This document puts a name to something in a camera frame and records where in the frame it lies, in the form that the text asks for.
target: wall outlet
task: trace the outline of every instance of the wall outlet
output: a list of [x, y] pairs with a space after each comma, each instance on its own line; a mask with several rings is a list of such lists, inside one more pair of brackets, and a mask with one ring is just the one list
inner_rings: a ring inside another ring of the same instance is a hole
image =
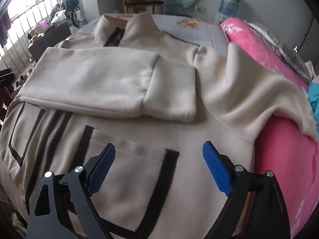
[[195, 11], [200, 12], [200, 13], [206, 13], [206, 7], [201, 7], [201, 6], [195, 6]]

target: jacket collar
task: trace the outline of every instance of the jacket collar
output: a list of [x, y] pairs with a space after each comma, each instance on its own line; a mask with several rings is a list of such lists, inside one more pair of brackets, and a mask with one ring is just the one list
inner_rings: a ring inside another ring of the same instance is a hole
[[158, 27], [149, 13], [138, 14], [128, 21], [102, 15], [94, 29], [95, 40], [104, 45], [117, 28], [125, 29], [121, 44], [158, 31]]

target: metal zipper teeth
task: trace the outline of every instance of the metal zipper teeth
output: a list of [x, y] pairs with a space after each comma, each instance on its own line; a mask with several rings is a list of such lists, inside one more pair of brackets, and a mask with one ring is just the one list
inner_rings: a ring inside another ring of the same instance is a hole
[[56, 134], [56, 133], [58, 132], [58, 130], [60, 129], [61, 124], [62, 124], [62, 122], [63, 122], [63, 120], [64, 120], [64, 118], [65, 118], [65, 115], [66, 115], [65, 112], [61, 115], [59, 121], [58, 121], [57, 124], [55, 125], [54, 129], [52, 130], [52, 132], [51, 132], [51, 134], [50, 134], [50, 136], [49, 136], [49, 138], [47, 139], [47, 142], [46, 142], [46, 144], [45, 144], [44, 154], [43, 154], [43, 157], [42, 157], [42, 161], [41, 161], [39, 173], [38, 173], [38, 176], [37, 176], [37, 181], [36, 181], [36, 183], [35, 183], [34, 189], [33, 189], [32, 194], [31, 194], [31, 196], [30, 196], [29, 206], [31, 206], [32, 201], [33, 201], [33, 199], [34, 199], [34, 197], [35, 197], [35, 194], [36, 194], [36, 192], [37, 192], [37, 190], [39, 189], [39, 186], [40, 186], [40, 184], [41, 184], [41, 180], [42, 180], [42, 176], [43, 176], [43, 172], [44, 172], [44, 167], [45, 167], [45, 164], [46, 164], [46, 162], [47, 162], [47, 154], [48, 154], [48, 152], [49, 152], [51, 142], [52, 142], [52, 140], [53, 140], [55, 134]]

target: silver screw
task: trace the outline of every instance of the silver screw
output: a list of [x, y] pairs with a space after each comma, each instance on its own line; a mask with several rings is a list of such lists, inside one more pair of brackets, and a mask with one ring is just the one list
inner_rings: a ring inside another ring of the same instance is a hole
[[52, 172], [49, 171], [44, 174], [44, 177], [49, 178], [51, 177], [51, 175], [52, 175]]
[[236, 165], [236, 166], [235, 166], [235, 170], [236, 170], [237, 172], [242, 172], [242, 171], [244, 170], [244, 168], [243, 168], [241, 165]]
[[274, 173], [273, 173], [272, 171], [267, 171], [267, 172], [266, 172], [266, 175], [267, 175], [268, 177], [273, 177], [273, 176], [274, 176]]
[[74, 170], [75, 170], [75, 172], [82, 172], [83, 171], [83, 167], [82, 166], [78, 166]]

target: wooden chair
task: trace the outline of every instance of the wooden chair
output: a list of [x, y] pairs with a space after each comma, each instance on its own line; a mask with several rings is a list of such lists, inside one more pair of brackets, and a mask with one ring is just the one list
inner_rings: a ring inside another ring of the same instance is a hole
[[124, 13], [129, 13], [129, 8], [145, 8], [147, 6], [153, 7], [153, 14], [155, 7], [159, 6], [160, 14], [163, 13], [163, 4], [161, 0], [123, 0]]

